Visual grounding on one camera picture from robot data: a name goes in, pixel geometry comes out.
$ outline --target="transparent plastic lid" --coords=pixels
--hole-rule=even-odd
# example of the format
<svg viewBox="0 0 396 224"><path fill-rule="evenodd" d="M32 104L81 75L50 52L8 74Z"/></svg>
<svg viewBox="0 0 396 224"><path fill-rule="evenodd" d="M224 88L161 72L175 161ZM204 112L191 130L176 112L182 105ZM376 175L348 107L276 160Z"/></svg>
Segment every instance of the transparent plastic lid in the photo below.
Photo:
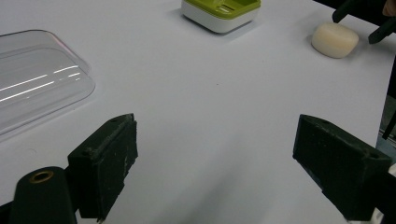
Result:
<svg viewBox="0 0 396 224"><path fill-rule="evenodd" d="M56 35L0 36L0 134L89 96L89 66Z"/></svg>

